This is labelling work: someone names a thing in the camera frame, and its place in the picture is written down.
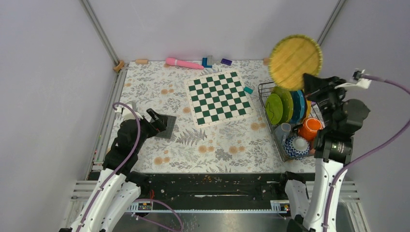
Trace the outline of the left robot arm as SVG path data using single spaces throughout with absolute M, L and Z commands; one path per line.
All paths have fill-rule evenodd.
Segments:
M 132 112 L 133 117 L 120 124 L 86 205 L 61 232 L 111 232 L 134 200 L 149 195 L 148 177 L 132 167 L 144 142 L 167 131 L 170 119 L 153 109 L 147 113 L 151 120 Z

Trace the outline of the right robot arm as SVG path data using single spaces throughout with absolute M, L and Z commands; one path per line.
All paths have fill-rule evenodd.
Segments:
M 333 76 L 319 78 L 303 74 L 305 98 L 315 102 L 324 128 L 314 139 L 315 180 L 308 195 L 306 182 L 299 174 L 285 172 L 277 186 L 278 195 L 289 199 L 291 219 L 288 232 L 335 232 L 340 189 L 351 162 L 353 136 L 370 113 L 360 100 L 345 101 L 347 81 Z

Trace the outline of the lime green plate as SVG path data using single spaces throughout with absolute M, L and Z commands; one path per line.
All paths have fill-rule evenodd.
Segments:
M 268 116 L 268 121 L 272 125 L 276 125 L 281 121 L 283 116 L 283 104 L 277 94 L 272 93 L 269 95 L 265 103 L 265 112 Z

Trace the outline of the blue dotted plate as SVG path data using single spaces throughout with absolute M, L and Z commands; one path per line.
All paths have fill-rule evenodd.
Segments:
M 305 108 L 305 97 L 301 90 L 291 91 L 290 94 L 293 100 L 293 115 L 289 123 L 296 124 L 296 123 L 299 123 L 304 116 L 305 109 L 306 109 Z

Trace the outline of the woven bamboo tray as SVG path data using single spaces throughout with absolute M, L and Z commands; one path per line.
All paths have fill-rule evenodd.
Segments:
M 320 45 L 312 38 L 294 34 L 280 40 L 268 59 L 268 73 L 280 88 L 296 91 L 304 88 L 303 74 L 318 76 L 323 55 Z

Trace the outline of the olive green dotted plate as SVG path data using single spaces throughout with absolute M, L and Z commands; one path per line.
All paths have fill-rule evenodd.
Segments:
M 279 122 L 289 123 L 293 116 L 293 99 L 290 91 L 275 86 L 271 93 L 277 94 L 282 102 L 283 114 Z

